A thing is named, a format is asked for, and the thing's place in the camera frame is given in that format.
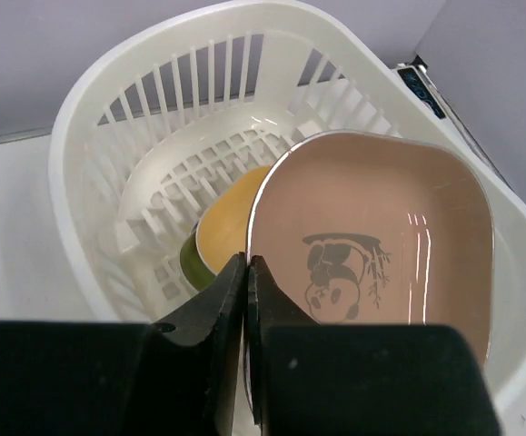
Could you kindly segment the pink panda square plate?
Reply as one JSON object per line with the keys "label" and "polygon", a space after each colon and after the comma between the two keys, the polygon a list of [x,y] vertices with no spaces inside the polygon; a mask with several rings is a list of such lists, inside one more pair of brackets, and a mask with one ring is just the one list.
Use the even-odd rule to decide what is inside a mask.
{"label": "pink panda square plate", "polygon": [[316,322],[446,324],[488,358],[493,220],[449,151],[353,131],[303,140],[256,194],[247,252]]}

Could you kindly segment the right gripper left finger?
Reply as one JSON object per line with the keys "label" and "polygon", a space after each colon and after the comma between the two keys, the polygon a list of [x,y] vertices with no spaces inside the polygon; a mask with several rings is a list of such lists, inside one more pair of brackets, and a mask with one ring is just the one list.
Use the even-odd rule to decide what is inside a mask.
{"label": "right gripper left finger", "polygon": [[153,323],[0,321],[0,435],[229,435],[247,262]]}

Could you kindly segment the white plastic dish bin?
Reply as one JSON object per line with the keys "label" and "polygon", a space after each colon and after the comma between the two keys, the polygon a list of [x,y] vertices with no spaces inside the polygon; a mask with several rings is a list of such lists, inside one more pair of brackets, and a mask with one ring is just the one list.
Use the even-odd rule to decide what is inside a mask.
{"label": "white plastic dish bin", "polygon": [[427,77],[387,68],[345,25],[296,1],[230,1],[120,43],[76,82],[52,132],[49,186],[95,317],[150,322],[195,295],[180,249],[241,175],[333,128],[437,144],[472,166],[495,225],[484,371],[508,435],[526,386],[526,204]]}

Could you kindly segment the yellow panda square plate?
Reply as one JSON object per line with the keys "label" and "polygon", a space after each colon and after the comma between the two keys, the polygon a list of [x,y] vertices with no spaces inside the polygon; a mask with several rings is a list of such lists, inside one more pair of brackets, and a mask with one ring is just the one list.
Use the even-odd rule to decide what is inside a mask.
{"label": "yellow panda square plate", "polygon": [[233,183],[204,213],[195,239],[204,265],[219,273],[246,245],[246,231],[254,198],[271,167],[253,169]]}

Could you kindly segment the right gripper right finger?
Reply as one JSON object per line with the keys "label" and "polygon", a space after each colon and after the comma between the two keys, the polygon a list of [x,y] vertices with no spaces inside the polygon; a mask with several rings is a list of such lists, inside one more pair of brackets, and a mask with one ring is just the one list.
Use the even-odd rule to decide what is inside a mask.
{"label": "right gripper right finger", "polygon": [[319,324],[248,267],[246,340],[265,435],[498,435],[471,347],[445,325]]}

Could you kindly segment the green panda square plate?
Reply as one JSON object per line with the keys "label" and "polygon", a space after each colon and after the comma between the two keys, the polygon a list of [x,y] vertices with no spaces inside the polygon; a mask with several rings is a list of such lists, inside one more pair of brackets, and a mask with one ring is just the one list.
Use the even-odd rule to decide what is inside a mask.
{"label": "green panda square plate", "polygon": [[214,280],[216,274],[213,273],[203,262],[199,254],[196,243],[196,231],[193,231],[183,243],[179,261],[182,273],[197,291],[204,291]]}

